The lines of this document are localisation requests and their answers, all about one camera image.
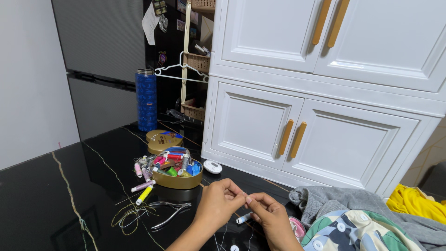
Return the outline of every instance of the stainless steel bottle cap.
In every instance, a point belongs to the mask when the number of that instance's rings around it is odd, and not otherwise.
[[[137,72],[145,75],[153,75],[154,73],[154,71],[150,69],[138,69]]]

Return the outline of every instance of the wooden handle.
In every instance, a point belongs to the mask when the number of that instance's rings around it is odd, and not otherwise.
[[[297,133],[296,141],[294,142],[293,150],[291,150],[291,158],[295,158],[297,151],[299,150],[299,146],[302,141],[302,137],[304,136],[306,128],[306,123],[302,122],[301,127],[299,127],[299,132]]]
[[[285,153],[286,143],[288,142],[289,134],[291,133],[291,128],[293,127],[294,121],[292,119],[288,120],[286,124],[285,133],[283,134],[282,143],[280,144],[279,154],[283,155]]]
[[[344,20],[345,12],[347,11],[348,3],[350,0],[342,0],[341,7],[339,8],[338,16],[333,25],[333,30],[331,31],[330,39],[328,40],[328,47],[335,46],[336,39],[338,38],[339,30],[341,29],[342,21]]]
[[[322,29],[324,28],[325,20],[327,19],[328,9],[330,8],[331,0],[324,0],[322,4],[321,12],[319,13],[319,20],[316,24],[316,29],[313,35],[313,44],[317,45],[321,38]]]

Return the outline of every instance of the metal pliers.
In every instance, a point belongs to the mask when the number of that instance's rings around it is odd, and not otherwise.
[[[190,207],[192,206],[192,203],[184,203],[184,204],[173,204],[173,203],[169,203],[169,202],[165,202],[165,201],[157,201],[157,202],[152,202],[150,204],[148,204],[147,206],[156,206],[156,205],[168,205],[171,206],[172,208],[176,209],[176,211],[165,221],[161,222],[160,224],[153,226],[152,229],[157,229],[160,228],[162,226],[164,226],[165,224],[167,224],[178,212],[180,212],[181,210],[183,210],[186,207]]]

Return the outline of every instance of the green thread spool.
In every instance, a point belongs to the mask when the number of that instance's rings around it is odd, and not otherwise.
[[[180,169],[178,170],[178,175],[180,177],[192,177],[192,175],[190,173],[188,173],[186,170],[184,169]]]
[[[166,173],[167,173],[168,175],[170,175],[170,176],[174,176],[174,177],[176,177],[176,176],[178,175],[177,171],[175,171],[175,169],[174,169],[173,167],[170,167],[170,168],[166,171]]]
[[[161,173],[161,174],[164,174],[164,175],[169,175],[169,174],[167,174],[165,171],[163,171],[163,170],[161,170],[161,169],[159,169],[159,168],[157,168],[157,167],[154,167],[154,168],[152,169],[152,171],[157,172],[157,173]]]

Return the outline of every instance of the black marble table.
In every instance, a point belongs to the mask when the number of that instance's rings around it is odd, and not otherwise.
[[[190,139],[184,140],[184,147],[191,151],[194,159],[200,159],[200,129],[163,124]],[[169,130],[158,125],[159,129]],[[191,202],[192,206],[166,226],[151,230],[174,212],[170,207],[156,206],[154,213],[157,215],[143,215],[137,229],[131,233],[136,227],[134,222],[123,228],[124,234],[121,227],[112,227],[111,223],[115,214],[130,204],[127,195],[134,196],[130,189],[144,182],[132,171],[133,158],[143,155],[149,155],[145,133],[134,123],[0,171],[0,250],[161,251],[192,222],[202,187],[224,178],[231,178],[248,194],[268,193],[285,205],[289,215],[300,217],[299,209],[288,200],[291,188],[223,166],[223,171],[217,175],[204,170],[203,186],[191,190],[155,185],[145,202]],[[246,213],[249,210],[244,208],[236,212],[240,216]],[[237,245],[240,251],[248,248],[269,250],[262,227],[253,224],[252,220],[237,225],[236,214],[227,224],[223,249],[229,251],[232,245]],[[225,229],[226,226],[216,233],[219,243]],[[217,250],[214,238],[209,239],[201,250]]]

